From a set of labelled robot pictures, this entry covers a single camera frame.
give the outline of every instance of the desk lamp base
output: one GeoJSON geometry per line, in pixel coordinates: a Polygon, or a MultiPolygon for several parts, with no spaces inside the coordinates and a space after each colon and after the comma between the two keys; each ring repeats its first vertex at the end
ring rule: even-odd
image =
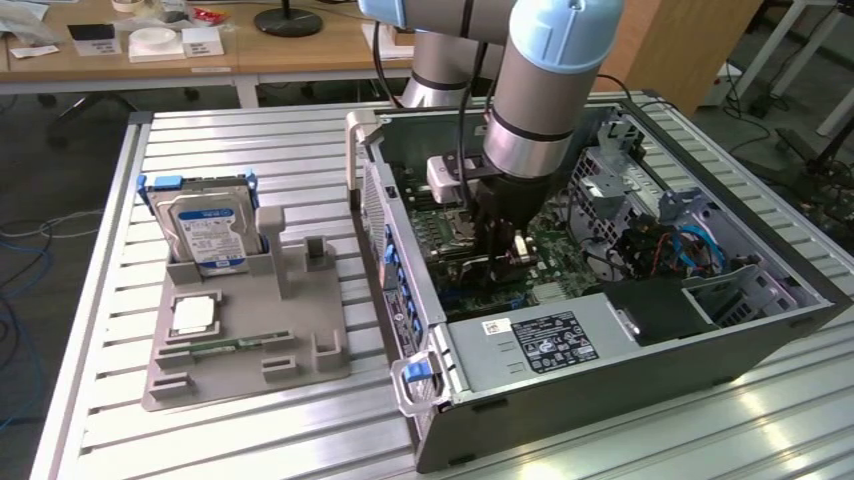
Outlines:
{"type": "Polygon", "coordinates": [[[315,13],[295,8],[286,16],[282,8],[274,8],[255,16],[255,27],[278,37],[307,37],[323,29],[323,19],[315,13]]]}

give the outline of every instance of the warning label sticker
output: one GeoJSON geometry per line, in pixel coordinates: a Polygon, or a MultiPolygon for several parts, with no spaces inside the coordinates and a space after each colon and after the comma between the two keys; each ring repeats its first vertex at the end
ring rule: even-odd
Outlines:
{"type": "Polygon", "coordinates": [[[537,373],[600,358],[573,312],[514,323],[513,331],[537,373]]]}
{"type": "Polygon", "coordinates": [[[182,212],[178,219],[197,263],[215,268],[243,261],[246,250],[241,234],[231,230],[237,220],[231,208],[182,212]]]}

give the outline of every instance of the hard drive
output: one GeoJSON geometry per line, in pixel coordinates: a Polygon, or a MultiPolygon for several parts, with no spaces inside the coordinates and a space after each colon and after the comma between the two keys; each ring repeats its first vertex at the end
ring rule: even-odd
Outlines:
{"type": "Polygon", "coordinates": [[[138,192],[158,219],[173,262],[195,262],[203,276],[247,271],[246,258],[263,252],[255,227],[254,174],[219,178],[138,179],[138,192]]]}

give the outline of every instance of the robotic arm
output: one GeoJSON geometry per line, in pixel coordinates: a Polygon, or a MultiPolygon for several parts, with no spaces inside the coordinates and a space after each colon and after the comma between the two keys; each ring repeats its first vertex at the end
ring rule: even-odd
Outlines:
{"type": "Polygon", "coordinates": [[[481,157],[498,174],[479,179],[471,207],[483,250],[518,250],[612,50],[624,0],[359,0],[359,7],[385,23],[431,32],[419,32],[407,106],[461,101],[475,42],[490,44],[487,77],[502,55],[481,157]]]}

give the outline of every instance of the aluminum work table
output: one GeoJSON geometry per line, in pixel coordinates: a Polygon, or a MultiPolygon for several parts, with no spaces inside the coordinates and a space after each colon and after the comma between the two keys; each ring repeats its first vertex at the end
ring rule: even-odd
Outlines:
{"type": "MultiPolygon", "coordinates": [[[[596,95],[616,98],[614,95],[596,95]]],[[[638,103],[648,101],[640,92],[638,103]]],[[[345,115],[381,104],[162,113],[131,125],[32,478],[537,479],[854,475],[854,316],[734,382],[419,476],[398,413],[345,188],[345,115]],[[353,375],[149,413],[139,405],[167,246],[135,194],[142,173],[259,176],[286,244],[338,251],[353,375]]],[[[850,295],[854,260],[676,111],[652,117],[850,295]]],[[[672,188],[692,179],[648,144],[672,188]]]]}

